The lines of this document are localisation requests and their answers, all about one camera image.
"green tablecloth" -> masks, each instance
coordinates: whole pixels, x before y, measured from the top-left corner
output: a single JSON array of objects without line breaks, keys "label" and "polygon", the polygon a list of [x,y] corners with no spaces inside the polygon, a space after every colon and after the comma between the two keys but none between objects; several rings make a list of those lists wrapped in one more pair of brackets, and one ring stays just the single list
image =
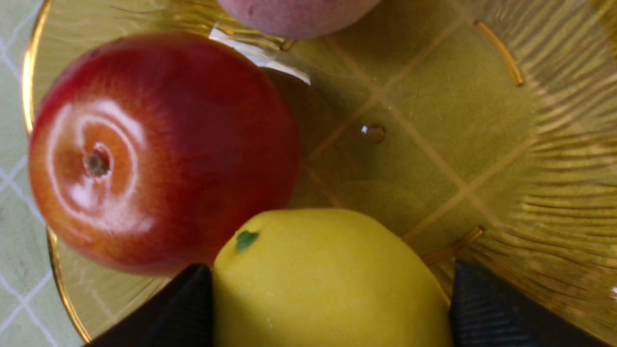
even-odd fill
[{"label": "green tablecloth", "polygon": [[27,170],[23,54],[41,0],[0,0],[0,346],[81,346],[57,294]]}]

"amber glass bowl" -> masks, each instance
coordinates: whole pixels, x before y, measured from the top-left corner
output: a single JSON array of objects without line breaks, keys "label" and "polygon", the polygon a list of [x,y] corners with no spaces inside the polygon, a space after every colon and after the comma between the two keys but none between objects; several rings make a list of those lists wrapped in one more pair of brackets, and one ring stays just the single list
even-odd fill
[{"label": "amber glass bowl", "polygon": [[[455,256],[479,262],[617,346],[616,23],[613,0],[384,0],[353,27],[293,42],[212,0],[47,0],[25,61],[26,125],[96,45],[149,30],[219,40],[267,69],[295,111],[304,164],[290,207],[372,215],[446,291]],[[103,269],[48,232],[86,341],[166,283]]]}]

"gold rim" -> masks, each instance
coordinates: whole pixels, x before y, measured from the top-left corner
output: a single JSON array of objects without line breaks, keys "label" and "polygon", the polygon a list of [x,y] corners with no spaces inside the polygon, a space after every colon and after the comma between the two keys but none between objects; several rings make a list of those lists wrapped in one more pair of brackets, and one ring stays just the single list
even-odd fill
[{"label": "gold rim", "polygon": [[[54,0],[44,0],[41,10],[36,18],[35,27],[30,36],[30,42],[28,43],[28,49],[23,59],[23,71],[22,71],[22,102],[23,102],[23,118],[26,124],[26,131],[28,136],[32,133],[34,127],[34,109],[35,105],[32,98],[33,78],[35,71],[36,55],[38,53],[39,41],[41,34],[43,33],[43,25],[47,21],[49,15],[49,9],[51,8]],[[60,269],[60,260],[58,258],[58,239],[54,232],[49,228],[47,229],[47,242],[49,250],[49,261],[54,273],[54,281],[60,294],[60,299],[67,311],[68,317],[73,323],[77,334],[85,343],[89,343],[92,338],[86,331],[86,328],[81,323],[80,318],[77,316],[75,307],[71,299],[68,297],[67,289],[62,278],[62,271]]]}]

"red apple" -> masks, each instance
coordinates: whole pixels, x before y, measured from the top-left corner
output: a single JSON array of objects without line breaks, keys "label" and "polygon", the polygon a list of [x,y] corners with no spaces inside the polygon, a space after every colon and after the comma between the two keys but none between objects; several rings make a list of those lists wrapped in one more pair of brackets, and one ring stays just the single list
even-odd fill
[{"label": "red apple", "polygon": [[175,275],[212,265],[245,221],[284,207],[299,145],[283,97],[248,59],[151,33],[65,70],[39,107],[29,165],[61,240],[114,269]]}]

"pink fruit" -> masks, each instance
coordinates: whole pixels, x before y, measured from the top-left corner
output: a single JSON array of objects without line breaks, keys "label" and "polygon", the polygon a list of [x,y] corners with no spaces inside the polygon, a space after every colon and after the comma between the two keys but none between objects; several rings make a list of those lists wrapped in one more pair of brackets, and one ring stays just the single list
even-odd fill
[{"label": "pink fruit", "polygon": [[381,0],[218,0],[243,24],[262,33],[306,39],[360,20]]}]

